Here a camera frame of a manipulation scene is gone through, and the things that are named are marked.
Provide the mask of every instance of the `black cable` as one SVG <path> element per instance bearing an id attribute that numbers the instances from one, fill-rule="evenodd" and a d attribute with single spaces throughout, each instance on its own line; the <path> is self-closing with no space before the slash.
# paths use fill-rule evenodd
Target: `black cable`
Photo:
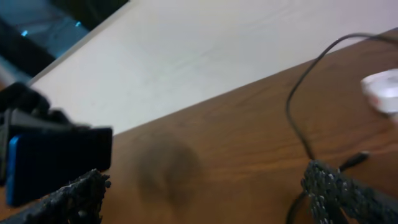
<path id="1" fill-rule="evenodd" d="M 308 143 L 307 138 L 304 136 L 303 133 L 299 130 L 297 125 L 294 123 L 294 120 L 292 118 L 292 115 L 290 114 L 290 102 L 292 101 L 292 98 L 294 96 L 294 93 L 296 92 L 297 88 L 300 86 L 300 84 L 303 82 L 304 78 L 311 72 L 311 70 L 317 65 L 317 63 L 338 43 L 340 43 L 343 40 L 350 39 L 350 38 L 357 38 L 357 37 L 362 37 L 362 38 L 369 38 L 373 40 L 378 40 L 382 42 L 387 42 L 393 45 L 398 46 L 398 39 L 393 38 L 393 37 L 385 37 L 382 35 L 373 35 L 373 34 L 349 34 L 344 37 L 339 38 L 338 40 L 334 41 L 329 47 L 327 47 L 318 57 L 315 59 L 311 65 L 304 71 L 304 73 L 301 74 L 301 76 L 298 78 L 297 83 L 293 86 L 292 90 L 290 91 L 287 100 L 286 100 L 286 106 L 285 106 L 285 113 L 286 113 L 286 118 L 293 130 L 295 131 L 297 137 L 300 139 L 301 143 L 304 146 L 305 152 L 307 153 L 307 156 L 309 159 L 314 160 L 315 156 L 313 154 L 312 148 L 310 144 Z M 339 170 L 344 171 L 347 168 L 353 167 L 356 164 L 359 164 L 360 162 L 366 160 L 368 158 L 368 153 L 366 152 L 360 152 L 359 154 L 351 157 L 348 159 L 343 165 L 340 166 Z M 294 221 L 294 217 L 297 213 L 298 206 L 302 203 L 302 201 L 305 198 L 305 193 L 302 192 L 294 201 L 293 204 L 290 206 L 289 211 L 287 213 L 286 217 L 286 224 L 291 224 Z"/>
<path id="2" fill-rule="evenodd" d="M 292 101 L 292 98 L 294 96 L 294 93 L 296 92 L 297 88 L 300 86 L 300 84 L 303 82 L 304 78 L 311 72 L 311 70 L 317 65 L 317 63 L 338 43 L 340 43 L 343 40 L 350 39 L 350 38 L 355 38 L 355 37 L 362 37 L 362 38 L 369 38 L 369 39 L 374 39 L 374 40 L 380 40 L 383 42 L 388 42 L 390 44 L 394 44 L 398 46 L 398 39 L 392 38 L 392 37 L 384 37 L 381 35 L 372 35 L 372 34 L 349 34 L 344 37 L 339 38 L 338 40 L 334 41 L 329 47 L 327 47 L 318 57 L 315 59 L 312 64 L 306 69 L 306 71 L 298 78 L 297 83 L 293 86 L 292 90 L 289 93 L 289 96 L 287 97 L 286 100 L 286 106 L 285 106 L 285 112 L 286 112 L 286 118 L 293 130 L 295 131 L 297 137 L 301 140 L 305 152 L 307 153 L 307 156 L 309 159 L 314 160 L 315 156 L 313 155 L 312 149 L 308 143 L 308 140 L 306 137 L 301 133 L 299 128 L 296 126 L 294 123 L 294 120 L 292 118 L 292 115 L 290 114 L 290 102 Z"/>

